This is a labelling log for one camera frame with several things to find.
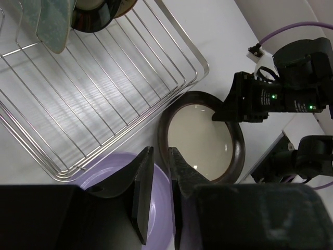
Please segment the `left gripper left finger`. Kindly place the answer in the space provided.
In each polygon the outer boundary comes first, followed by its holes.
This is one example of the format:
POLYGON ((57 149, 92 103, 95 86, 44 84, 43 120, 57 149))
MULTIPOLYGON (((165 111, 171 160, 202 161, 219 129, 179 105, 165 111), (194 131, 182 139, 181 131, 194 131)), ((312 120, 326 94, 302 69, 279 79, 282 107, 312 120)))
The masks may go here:
POLYGON ((86 189, 92 202, 85 245, 145 245, 154 173, 153 148, 86 189))

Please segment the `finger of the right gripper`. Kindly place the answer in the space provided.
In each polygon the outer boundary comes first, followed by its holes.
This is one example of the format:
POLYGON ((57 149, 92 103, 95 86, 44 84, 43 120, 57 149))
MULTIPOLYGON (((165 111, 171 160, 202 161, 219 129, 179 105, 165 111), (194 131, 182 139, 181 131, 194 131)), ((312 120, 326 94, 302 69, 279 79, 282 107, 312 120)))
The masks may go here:
POLYGON ((247 122, 246 104, 248 101, 249 73, 238 72, 234 74, 232 86, 223 104, 212 116, 213 121, 247 122))

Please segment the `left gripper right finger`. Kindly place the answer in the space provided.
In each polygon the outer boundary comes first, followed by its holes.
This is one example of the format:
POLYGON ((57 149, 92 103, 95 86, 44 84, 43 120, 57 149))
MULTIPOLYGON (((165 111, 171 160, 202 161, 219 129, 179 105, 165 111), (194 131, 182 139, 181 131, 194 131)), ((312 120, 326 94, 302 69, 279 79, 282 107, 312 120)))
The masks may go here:
POLYGON ((202 249, 195 190, 207 184, 175 147, 168 149, 171 208, 175 249, 202 249))

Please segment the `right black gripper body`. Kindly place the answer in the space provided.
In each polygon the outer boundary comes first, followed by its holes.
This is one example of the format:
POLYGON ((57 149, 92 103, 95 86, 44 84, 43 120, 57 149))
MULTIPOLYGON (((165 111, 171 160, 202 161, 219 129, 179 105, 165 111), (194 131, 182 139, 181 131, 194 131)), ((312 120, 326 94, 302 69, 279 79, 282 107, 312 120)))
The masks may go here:
POLYGON ((269 113, 320 113, 332 108, 332 45, 329 39, 298 40, 273 55, 275 71, 261 66, 247 76, 247 121, 269 113))

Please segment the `purple plastic plate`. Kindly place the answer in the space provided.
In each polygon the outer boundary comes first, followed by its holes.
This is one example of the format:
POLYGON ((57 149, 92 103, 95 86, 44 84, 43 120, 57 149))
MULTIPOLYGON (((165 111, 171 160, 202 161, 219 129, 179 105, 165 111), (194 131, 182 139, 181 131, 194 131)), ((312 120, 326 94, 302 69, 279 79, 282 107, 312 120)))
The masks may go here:
MULTIPOLYGON (((87 189, 106 179, 129 164, 136 154, 129 152, 115 152, 109 156, 100 156, 93 160, 88 167, 96 165, 81 177, 75 175, 70 178, 70 184, 87 189)), ((173 237, 170 183, 167 175, 154 165, 153 183, 151 191, 147 243, 141 249, 168 249, 173 237)))

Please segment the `brown rim cream bowl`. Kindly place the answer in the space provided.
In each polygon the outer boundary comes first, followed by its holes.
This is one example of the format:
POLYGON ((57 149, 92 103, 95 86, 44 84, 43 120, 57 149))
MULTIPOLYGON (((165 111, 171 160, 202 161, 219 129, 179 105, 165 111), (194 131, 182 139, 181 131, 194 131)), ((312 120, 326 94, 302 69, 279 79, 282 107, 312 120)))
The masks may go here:
POLYGON ((165 166, 169 163, 169 147, 175 147, 209 181, 237 181, 244 168, 245 141, 238 123, 212 120, 222 104, 217 97, 202 91, 189 91, 172 100, 157 128, 158 148, 165 166))

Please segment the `dark striped rim plate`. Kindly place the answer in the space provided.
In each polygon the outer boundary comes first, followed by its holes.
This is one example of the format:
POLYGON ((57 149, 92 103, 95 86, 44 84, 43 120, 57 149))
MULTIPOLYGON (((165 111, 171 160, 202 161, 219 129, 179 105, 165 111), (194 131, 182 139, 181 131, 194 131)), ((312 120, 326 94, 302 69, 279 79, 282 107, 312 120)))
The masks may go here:
POLYGON ((76 1, 71 27, 74 30, 94 33, 101 31, 118 15, 125 1, 76 1))

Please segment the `light green rectangular dish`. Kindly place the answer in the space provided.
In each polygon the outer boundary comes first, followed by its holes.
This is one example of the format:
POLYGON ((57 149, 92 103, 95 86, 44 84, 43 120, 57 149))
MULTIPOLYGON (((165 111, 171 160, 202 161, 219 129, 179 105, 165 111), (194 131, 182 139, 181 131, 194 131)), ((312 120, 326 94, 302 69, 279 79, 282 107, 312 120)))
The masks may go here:
POLYGON ((64 50, 76 1, 11 1, 11 3, 23 14, 24 21, 50 51, 60 54, 64 50))

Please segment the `beige wooden plate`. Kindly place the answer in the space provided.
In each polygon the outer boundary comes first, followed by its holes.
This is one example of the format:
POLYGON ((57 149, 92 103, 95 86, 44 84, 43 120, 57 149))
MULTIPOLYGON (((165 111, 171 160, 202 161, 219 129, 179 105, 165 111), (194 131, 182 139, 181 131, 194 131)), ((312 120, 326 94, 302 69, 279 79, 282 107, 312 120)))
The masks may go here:
POLYGON ((115 18, 119 18, 128 13, 137 3, 137 0, 121 0, 119 9, 115 15, 115 18))

